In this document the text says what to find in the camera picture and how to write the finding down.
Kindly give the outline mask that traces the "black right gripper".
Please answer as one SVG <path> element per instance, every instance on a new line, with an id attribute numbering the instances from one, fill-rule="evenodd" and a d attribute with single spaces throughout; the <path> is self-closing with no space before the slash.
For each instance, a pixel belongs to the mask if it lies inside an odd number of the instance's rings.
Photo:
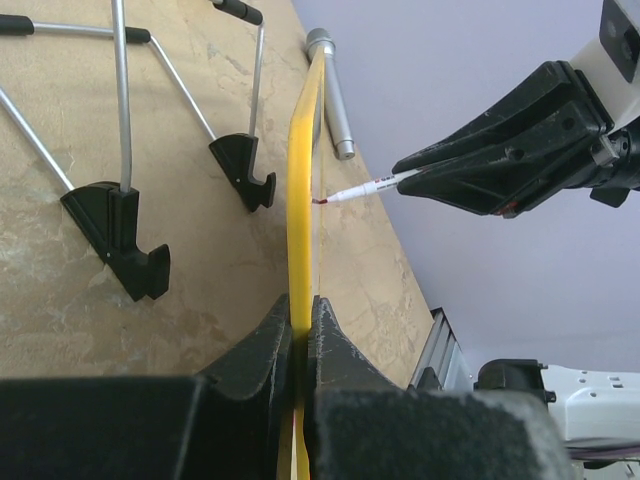
<path id="1" fill-rule="evenodd" d="M 612 64 L 588 68 L 586 78 L 567 61 L 546 61 L 392 172 L 416 168 L 401 195 L 476 215 L 518 216 L 568 189 L 618 208 L 639 190 L 639 81 Z"/>

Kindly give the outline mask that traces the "pink and white marker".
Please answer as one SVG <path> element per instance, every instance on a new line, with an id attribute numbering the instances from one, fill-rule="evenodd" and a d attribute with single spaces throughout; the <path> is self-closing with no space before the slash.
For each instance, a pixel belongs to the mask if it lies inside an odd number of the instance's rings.
<path id="1" fill-rule="evenodd" d="M 415 176 L 421 171 L 423 171 L 423 168 L 412 169 L 399 174 L 381 177 L 376 180 L 371 180 L 358 186 L 336 192 L 323 199 L 313 198 L 312 203 L 315 205 L 324 205 L 379 194 L 382 191 L 396 188 L 401 181 Z"/>

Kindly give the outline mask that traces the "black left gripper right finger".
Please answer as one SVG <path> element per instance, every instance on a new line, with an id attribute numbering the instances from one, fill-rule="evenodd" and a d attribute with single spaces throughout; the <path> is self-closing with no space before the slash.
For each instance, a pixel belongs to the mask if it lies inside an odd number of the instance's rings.
<path id="1" fill-rule="evenodd" d="M 381 374 L 316 297 L 304 436 L 313 479 L 497 479 L 481 406 L 465 393 L 403 389 Z"/>

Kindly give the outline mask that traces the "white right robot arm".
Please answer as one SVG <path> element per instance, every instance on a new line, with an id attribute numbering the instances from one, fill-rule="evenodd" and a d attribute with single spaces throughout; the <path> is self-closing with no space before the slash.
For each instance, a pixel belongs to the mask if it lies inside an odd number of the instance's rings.
<path id="1" fill-rule="evenodd" d="M 402 195 L 477 215 L 514 218 L 569 189 L 616 208 L 639 187 L 639 124 L 616 128 L 581 71 L 548 61 L 393 173 Z M 540 399 L 572 450 L 611 454 L 639 444 L 637 374 L 500 359 L 481 368 L 476 388 Z"/>

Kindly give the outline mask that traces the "yellow framed whiteboard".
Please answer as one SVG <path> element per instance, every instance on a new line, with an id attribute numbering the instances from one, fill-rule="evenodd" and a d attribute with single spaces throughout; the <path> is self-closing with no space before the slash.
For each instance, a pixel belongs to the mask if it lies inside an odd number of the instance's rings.
<path id="1" fill-rule="evenodd" d="M 304 439 L 305 375 L 313 305 L 312 166 L 322 130 L 325 55 L 316 52 L 293 111 L 288 135 L 286 230 L 293 360 L 292 477 L 309 479 Z"/>

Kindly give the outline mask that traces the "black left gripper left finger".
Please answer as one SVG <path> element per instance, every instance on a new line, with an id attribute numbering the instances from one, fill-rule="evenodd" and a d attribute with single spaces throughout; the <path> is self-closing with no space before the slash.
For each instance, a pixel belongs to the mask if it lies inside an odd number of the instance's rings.
<path id="1" fill-rule="evenodd" d="M 201 373 L 189 445 L 191 479 L 289 479 L 293 428 L 289 296 Z"/>

